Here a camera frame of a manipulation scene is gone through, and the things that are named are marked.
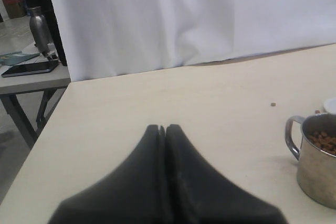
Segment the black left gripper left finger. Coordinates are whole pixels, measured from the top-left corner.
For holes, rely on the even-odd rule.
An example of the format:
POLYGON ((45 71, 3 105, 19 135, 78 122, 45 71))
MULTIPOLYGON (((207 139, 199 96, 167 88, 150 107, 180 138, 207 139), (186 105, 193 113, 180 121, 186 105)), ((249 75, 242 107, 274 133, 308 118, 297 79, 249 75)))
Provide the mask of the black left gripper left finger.
POLYGON ((49 223, 165 223, 164 128, 149 125, 109 175, 60 203, 49 223))

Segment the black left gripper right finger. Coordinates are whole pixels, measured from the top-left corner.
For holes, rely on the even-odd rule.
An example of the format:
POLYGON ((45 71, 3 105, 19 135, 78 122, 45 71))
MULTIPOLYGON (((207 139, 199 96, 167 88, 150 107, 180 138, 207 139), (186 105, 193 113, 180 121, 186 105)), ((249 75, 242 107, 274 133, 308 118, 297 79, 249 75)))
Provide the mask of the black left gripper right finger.
POLYGON ((176 124, 166 129, 166 166, 175 223, 287 223, 277 207, 219 173, 176 124))

